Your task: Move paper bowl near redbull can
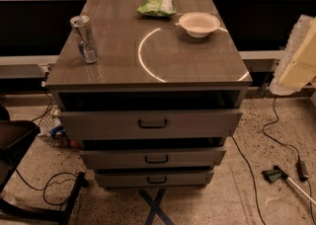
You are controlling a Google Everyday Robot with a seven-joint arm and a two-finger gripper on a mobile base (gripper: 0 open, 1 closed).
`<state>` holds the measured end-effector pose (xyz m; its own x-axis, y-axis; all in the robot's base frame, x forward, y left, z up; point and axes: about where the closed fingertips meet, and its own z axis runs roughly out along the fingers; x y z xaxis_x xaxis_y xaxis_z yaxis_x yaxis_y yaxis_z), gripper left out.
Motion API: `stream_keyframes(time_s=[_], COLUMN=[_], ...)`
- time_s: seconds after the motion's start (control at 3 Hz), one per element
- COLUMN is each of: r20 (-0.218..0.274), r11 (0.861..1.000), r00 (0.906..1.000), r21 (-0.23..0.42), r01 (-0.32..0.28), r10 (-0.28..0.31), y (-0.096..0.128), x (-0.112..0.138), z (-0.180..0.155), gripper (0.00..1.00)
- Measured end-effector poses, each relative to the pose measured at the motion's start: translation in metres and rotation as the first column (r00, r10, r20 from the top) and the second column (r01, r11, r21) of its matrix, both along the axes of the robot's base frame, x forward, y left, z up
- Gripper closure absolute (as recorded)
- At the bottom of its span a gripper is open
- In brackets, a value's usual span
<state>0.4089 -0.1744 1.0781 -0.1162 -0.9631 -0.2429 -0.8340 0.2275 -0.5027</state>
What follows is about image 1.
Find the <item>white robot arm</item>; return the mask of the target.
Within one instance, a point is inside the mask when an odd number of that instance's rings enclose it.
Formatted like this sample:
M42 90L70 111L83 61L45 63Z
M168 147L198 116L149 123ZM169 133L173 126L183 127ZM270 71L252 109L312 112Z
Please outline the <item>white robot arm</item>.
M279 61L270 84L274 95L299 92L316 77L316 18L301 15L293 26L284 57Z

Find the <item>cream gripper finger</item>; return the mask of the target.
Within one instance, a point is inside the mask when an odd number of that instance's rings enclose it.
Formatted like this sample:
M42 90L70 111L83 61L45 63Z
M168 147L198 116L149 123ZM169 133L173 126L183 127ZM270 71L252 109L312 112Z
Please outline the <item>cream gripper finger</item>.
M285 52L278 82L286 89L299 91L316 76L315 18L300 18L297 21Z

